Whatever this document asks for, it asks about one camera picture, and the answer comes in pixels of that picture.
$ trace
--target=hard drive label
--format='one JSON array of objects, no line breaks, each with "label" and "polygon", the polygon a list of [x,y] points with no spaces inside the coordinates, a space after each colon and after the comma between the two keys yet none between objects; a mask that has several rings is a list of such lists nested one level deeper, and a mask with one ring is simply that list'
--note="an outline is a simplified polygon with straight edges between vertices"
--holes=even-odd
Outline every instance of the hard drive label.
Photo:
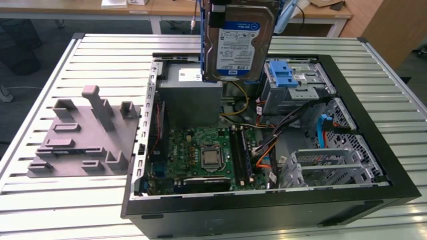
[{"label": "hard drive label", "polygon": [[258,22],[227,21],[219,29],[217,69],[223,75],[250,72],[255,54],[253,39],[261,33]]}]

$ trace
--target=blue drive latch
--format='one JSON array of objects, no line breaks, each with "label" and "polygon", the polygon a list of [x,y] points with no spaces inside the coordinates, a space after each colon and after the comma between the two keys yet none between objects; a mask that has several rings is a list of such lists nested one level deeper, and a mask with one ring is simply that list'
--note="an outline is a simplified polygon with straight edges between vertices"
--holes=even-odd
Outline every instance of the blue drive latch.
[{"label": "blue drive latch", "polygon": [[299,86],[299,82],[294,79],[293,68],[290,68],[286,61],[271,61],[270,73],[274,76],[277,87],[295,88]]}]

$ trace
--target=wooden desk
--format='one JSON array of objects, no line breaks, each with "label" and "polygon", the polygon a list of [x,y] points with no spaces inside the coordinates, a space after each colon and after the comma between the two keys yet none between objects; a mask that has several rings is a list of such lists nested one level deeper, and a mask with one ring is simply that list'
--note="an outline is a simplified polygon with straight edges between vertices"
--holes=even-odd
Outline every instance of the wooden desk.
[{"label": "wooden desk", "polygon": [[147,5],[129,5],[127,8],[102,9],[103,0],[0,0],[0,12],[43,14],[130,15],[133,11],[151,14],[154,0]]},{"label": "wooden desk", "polygon": [[[147,5],[102,9],[103,0],[0,0],[0,18],[55,20],[150,20],[154,34],[162,34],[161,21],[191,21],[193,0],[150,0]],[[329,24],[329,37],[338,37],[353,13],[310,5],[305,10],[306,24]],[[291,23],[301,23],[299,14]]]},{"label": "wooden desk", "polygon": [[[346,22],[354,17],[353,12],[346,8],[346,6],[335,11],[330,7],[317,7],[315,5],[309,5],[305,11],[306,24],[327,24],[331,28],[327,33],[327,37],[337,38],[345,28]],[[161,27],[161,21],[191,21],[195,13],[195,2],[193,0],[154,0],[151,14],[151,25],[158,25]],[[298,14],[295,18],[291,19],[290,23],[302,23],[303,14]]]}]

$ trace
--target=chip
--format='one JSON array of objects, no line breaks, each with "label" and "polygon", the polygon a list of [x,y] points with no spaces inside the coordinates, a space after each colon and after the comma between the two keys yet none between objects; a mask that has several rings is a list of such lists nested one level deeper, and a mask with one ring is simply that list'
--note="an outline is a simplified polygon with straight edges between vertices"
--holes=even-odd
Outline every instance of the chip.
[{"label": "chip", "polygon": [[215,172],[223,163],[222,145],[205,144],[201,146],[202,168],[210,173]]},{"label": "chip", "polygon": [[218,155],[219,155],[219,152],[218,152],[217,150],[214,150],[214,151],[205,151],[205,152],[203,152],[203,157],[205,157],[205,158],[203,158],[203,161],[205,161],[205,164],[206,164],[206,165],[213,165],[213,164],[218,165],[219,162],[221,162]]}]

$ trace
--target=green motherboard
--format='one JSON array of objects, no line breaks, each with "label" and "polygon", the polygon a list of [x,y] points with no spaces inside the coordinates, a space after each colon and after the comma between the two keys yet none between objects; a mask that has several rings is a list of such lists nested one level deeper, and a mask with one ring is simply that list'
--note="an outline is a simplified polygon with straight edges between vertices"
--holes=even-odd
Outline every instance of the green motherboard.
[{"label": "green motherboard", "polygon": [[[157,195],[175,194],[170,180],[186,178],[230,178],[230,191],[266,188],[266,177],[262,171],[253,175],[251,183],[237,184],[230,131],[229,128],[191,128],[170,131],[165,176],[158,177],[155,181]],[[257,146],[254,129],[246,129],[245,135],[246,144],[251,149]]]}]

